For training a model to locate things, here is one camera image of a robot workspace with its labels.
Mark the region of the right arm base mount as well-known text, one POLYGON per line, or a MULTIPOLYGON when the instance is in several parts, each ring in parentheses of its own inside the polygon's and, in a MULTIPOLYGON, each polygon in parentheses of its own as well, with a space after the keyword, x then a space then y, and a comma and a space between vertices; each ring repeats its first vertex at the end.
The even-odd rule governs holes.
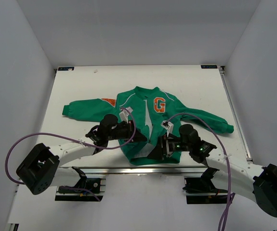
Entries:
POLYGON ((216 188, 211 181, 217 171, 207 168, 199 177, 185 177, 183 190, 188 205, 226 204, 227 190, 216 188))

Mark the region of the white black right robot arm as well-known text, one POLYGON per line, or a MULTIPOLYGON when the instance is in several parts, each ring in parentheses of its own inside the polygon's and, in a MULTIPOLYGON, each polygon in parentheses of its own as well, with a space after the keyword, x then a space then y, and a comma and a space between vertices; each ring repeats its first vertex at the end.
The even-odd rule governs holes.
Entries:
POLYGON ((187 179, 188 194, 228 191, 254 201, 265 213, 277 218, 277 166, 264 167, 224 155, 214 144, 202 140, 192 125, 182 125, 179 136, 163 135, 148 155, 152 160, 171 157, 173 152, 188 152, 197 163, 206 166, 201 177, 187 179))

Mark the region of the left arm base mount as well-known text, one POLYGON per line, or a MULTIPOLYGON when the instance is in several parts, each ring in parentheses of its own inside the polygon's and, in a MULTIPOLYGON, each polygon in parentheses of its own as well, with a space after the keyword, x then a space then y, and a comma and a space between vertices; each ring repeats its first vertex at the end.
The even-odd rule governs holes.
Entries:
POLYGON ((55 201, 100 202, 106 189, 106 178, 86 174, 78 167, 59 168, 51 186, 57 187, 55 201))

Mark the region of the green kids varsity jacket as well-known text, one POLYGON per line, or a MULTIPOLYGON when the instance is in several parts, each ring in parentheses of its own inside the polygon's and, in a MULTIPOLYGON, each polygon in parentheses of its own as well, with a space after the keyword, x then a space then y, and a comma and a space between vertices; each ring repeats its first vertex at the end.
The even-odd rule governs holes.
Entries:
POLYGON ((124 145, 124 141, 119 141, 124 155, 136 166, 180 162, 181 152, 173 152, 170 157, 165 156, 160 160, 147 157, 154 150, 158 137, 166 132, 161 126, 164 120, 169 119, 173 123, 173 135, 178 135, 181 122, 194 122, 218 134, 234 132, 234 127, 224 118, 203 110, 188 108, 177 97, 158 87, 154 89, 135 87, 130 91, 119 93, 116 99, 73 101, 63 107, 62 115, 78 121, 100 122, 107 114, 119 116, 122 107, 132 109, 136 127, 147 138, 144 142, 127 145, 124 145))

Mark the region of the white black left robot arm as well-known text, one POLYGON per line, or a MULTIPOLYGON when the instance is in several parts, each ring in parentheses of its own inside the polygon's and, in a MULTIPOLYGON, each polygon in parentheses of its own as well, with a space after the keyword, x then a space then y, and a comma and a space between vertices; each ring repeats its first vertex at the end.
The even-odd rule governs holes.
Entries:
POLYGON ((33 195, 51 186, 81 192, 87 189, 87 176, 78 167, 64 168, 71 161, 92 156, 107 148, 109 141, 125 144, 143 142, 147 138, 134 126, 132 120, 118 122, 115 115, 107 114, 80 140, 48 147, 43 143, 34 146, 16 170, 22 182, 33 195))

